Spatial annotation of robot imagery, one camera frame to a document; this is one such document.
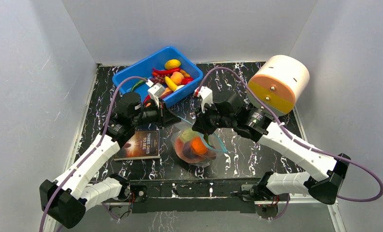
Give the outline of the orange toy orange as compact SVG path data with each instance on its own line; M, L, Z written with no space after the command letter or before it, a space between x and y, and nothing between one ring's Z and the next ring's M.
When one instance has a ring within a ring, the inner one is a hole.
M208 152L208 148L199 136L190 141L190 147L193 153L199 156L203 156Z

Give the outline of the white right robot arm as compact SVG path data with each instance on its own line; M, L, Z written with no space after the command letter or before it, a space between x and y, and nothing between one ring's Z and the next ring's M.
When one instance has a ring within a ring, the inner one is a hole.
M244 107L235 95L213 101L210 89L194 94L201 100L192 129L211 135L219 128L233 129L239 136L267 146L298 164L302 173L279 174L267 172L255 187L241 190L246 201L271 200L284 194L310 195L317 201L332 205L347 173L348 163L314 151L310 144L292 133L285 134L281 123L275 122L263 106Z

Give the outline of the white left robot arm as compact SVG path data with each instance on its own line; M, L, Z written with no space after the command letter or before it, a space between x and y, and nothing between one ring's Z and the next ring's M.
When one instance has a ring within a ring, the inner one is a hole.
M116 97L110 103L102 132L86 152L55 180L45 180L39 187L43 216L40 231L45 219L52 217L65 228L76 226L86 211L116 198L127 201L131 197L130 181L112 174L101 182L88 186L96 172L135 135L138 126L155 124L158 128L169 127L181 122L160 99L148 101L145 106L138 93L126 93L117 105Z

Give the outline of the green toy cabbage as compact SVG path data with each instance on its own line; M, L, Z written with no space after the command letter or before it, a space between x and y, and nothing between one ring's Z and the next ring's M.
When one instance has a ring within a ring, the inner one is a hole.
M196 131L193 131L192 129L188 128L186 130L183 130L180 135L179 135L179 138L184 142L189 142L191 140L193 140L195 137L198 137L199 133L196 132Z

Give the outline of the clear zip top bag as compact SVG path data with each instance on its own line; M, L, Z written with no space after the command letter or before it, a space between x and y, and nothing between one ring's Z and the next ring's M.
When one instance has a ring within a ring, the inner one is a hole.
M192 130L192 122L180 118L175 124L179 130L171 137L175 154L184 162L196 166L207 167L227 149L216 133L204 135Z

